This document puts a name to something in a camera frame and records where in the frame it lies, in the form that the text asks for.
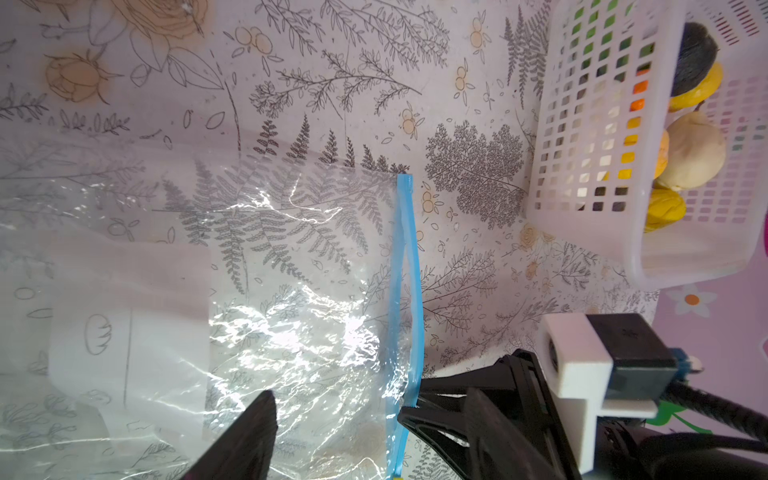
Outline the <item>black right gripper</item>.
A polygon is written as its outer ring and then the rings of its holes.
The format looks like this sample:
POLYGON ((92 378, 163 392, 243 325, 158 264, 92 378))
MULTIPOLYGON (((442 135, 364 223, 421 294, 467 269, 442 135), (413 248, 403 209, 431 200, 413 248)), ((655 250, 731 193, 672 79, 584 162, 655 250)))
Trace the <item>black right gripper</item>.
POLYGON ((767 466, 735 452, 767 452, 767 417, 736 420, 745 438, 658 432, 596 417, 575 422, 575 459, 584 479, 765 479, 767 466))

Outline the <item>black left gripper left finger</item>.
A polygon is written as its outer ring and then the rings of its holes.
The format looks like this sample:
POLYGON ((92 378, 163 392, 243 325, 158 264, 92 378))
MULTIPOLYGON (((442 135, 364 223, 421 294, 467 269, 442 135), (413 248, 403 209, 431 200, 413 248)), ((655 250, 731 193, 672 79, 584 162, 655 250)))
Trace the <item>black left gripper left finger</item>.
POLYGON ((265 390, 181 479, 265 480, 277 432, 275 397, 271 390, 265 390))

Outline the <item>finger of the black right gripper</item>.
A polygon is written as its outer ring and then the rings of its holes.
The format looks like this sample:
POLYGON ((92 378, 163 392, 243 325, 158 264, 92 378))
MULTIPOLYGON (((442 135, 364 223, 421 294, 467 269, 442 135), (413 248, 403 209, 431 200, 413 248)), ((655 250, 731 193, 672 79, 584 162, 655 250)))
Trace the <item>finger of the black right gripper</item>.
POLYGON ((461 479, 498 478, 491 448, 497 425, 488 412, 403 407, 397 420, 461 479))
POLYGON ((462 479, 562 479, 564 429, 537 356, 421 382, 416 437, 462 479))

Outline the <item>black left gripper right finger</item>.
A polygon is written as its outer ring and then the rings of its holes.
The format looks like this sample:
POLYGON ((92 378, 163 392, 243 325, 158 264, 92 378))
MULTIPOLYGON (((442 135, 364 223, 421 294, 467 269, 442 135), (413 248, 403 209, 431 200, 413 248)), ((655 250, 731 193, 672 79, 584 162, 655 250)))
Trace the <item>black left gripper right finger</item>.
POLYGON ((563 464, 558 465, 539 452, 485 393, 469 389, 464 412, 470 408, 488 412, 497 425, 491 444, 497 479, 566 479, 563 464))

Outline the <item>clear zip bag blue zipper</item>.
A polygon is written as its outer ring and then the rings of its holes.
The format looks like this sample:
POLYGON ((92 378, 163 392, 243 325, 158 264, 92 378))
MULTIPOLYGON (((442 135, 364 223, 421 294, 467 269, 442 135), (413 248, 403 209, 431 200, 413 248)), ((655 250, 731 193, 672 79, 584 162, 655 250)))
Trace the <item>clear zip bag blue zipper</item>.
POLYGON ((413 179, 278 148, 1 137, 1 475, 397 479, 413 179))

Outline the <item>yellow red peach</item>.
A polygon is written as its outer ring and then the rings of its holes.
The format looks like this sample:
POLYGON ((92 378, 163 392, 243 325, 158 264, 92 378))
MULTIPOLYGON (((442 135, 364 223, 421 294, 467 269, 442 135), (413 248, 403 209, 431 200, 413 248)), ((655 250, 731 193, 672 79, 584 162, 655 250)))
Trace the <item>yellow red peach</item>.
POLYGON ((659 178, 668 165, 670 137, 666 129, 663 130, 656 159, 654 179, 659 178))

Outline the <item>white plastic mesh basket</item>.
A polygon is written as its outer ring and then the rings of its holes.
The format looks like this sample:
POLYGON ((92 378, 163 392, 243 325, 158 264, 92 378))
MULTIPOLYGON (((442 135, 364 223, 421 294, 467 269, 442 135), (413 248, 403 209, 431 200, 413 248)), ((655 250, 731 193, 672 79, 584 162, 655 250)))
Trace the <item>white plastic mesh basket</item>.
POLYGON ((617 261, 637 288, 744 269, 767 212, 767 5, 763 1, 560 1, 552 12, 527 218, 617 261), (685 217, 644 225, 688 22, 703 25, 724 69, 702 106, 726 161, 683 194, 685 217))

